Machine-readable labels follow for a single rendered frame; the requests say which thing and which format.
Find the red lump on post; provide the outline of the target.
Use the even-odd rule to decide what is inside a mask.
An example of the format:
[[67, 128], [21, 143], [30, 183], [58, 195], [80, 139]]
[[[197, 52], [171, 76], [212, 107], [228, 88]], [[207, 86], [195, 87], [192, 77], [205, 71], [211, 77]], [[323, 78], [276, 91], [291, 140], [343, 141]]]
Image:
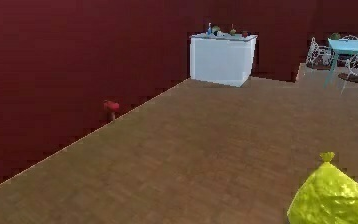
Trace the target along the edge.
[[104, 108], [107, 111], [108, 119], [110, 121], [113, 121], [116, 119], [116, 113], [118, 112], [120, 108], [120, 104], [117, 102], [105, 100], [104, 101]]

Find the light blue dining table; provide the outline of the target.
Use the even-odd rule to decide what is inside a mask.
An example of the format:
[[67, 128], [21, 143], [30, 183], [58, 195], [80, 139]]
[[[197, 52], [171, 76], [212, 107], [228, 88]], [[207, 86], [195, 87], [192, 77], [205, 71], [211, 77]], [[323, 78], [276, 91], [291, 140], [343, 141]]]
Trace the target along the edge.
[[324, 86], [327, 86], [331, 82], [340, 55], [358, 54], [358, 40], [329, 39], [328, 43], [330, 49], [334, 52], [334, 55], [332, 57], [331, 67], [325, 79]]

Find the white counter cabinet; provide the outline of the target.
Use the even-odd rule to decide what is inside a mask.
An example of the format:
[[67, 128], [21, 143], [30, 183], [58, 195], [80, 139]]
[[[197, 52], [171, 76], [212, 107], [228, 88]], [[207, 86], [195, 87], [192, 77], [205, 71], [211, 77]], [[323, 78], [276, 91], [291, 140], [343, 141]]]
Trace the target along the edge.
[[190, 78], [240, 87], [251, 75], [257, 35], [190, 36]]

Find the yellow-green tied garbage bag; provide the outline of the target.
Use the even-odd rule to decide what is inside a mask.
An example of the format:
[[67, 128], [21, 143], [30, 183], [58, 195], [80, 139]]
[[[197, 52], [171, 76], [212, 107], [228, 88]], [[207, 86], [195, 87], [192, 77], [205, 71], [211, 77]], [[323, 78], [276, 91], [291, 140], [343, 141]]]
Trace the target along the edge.
[[289, 224], [358, 224], [358, 182], [332, 164], [334, 152], [297, 190], [287, 210]]

